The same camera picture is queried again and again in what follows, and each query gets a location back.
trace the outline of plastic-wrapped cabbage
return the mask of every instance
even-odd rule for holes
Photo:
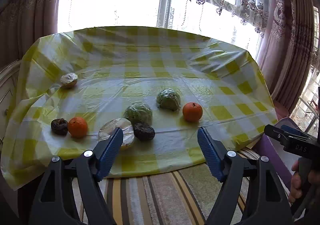
[[[127,107],[123,115],[132,124],[145,123],[151,126],[152,124],[152,110],[146,103],[134,102]]]
[[[157,104],[158,107],[176,111],[180,109],[181,99],[179,94],[173,89],[165,89],[158,94]]]

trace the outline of yellow and white plastic tablecloth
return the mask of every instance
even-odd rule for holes
[[[60,77],[75,72],[74,89],[61,88]],[[158,109],[157,94],[172,88],[181,106],[203,107],[199,123],[177,112]],[[121,151],[111,176],[139,176],[177,170],[204,162],[196,132],[205,126],[229,149],[249,144],[276,113],[262,74],[249,52],[200,35],[169,29],[95,27],[38,39],[21,61],[16,96],[1,155],[1,171],[17,189],[40,175],[52,155],[63,159],[93,149],[98,131],[123,116],[133,102],[153,110],[150,142],[136,140]],[[56,118],[83,117],[83,140],[51,132]]]

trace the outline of purple fabric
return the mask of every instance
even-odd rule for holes
[[[253,150],[255,150],[260,156],[267,156],[269,158],[270,163],[274,166],[277,174],[290,191],[292,175],[273,147],[270,138],[267,135],[263,135],[259,142],[253,147]]]

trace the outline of silver screw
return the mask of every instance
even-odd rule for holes
[[[53,156],[53,157],[51,158],[51,161],[55,163],[55,162],[58,162],[59,159],[60,159],[59,156]]]
[[[261,156],[261,161],[269,162],[269,158],[267,156]]]
[[[237,154],[236,154],[235,151],[228,151],[227,155],[230,156],[230,157],[235,157]]]
[[[84,152],[84,156],[85,157],[89,157],[89,156],[92,156],[93,155],[93,152],[91,150],[87,150]]]

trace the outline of purple curtain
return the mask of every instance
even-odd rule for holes
[[[266,33],[257,63],[273,100],[291,113],[313,56],[312,0],[269,0]]]
[[[6,0],[0,8],[0,69],[39,38],[57,32],[59,0]]]

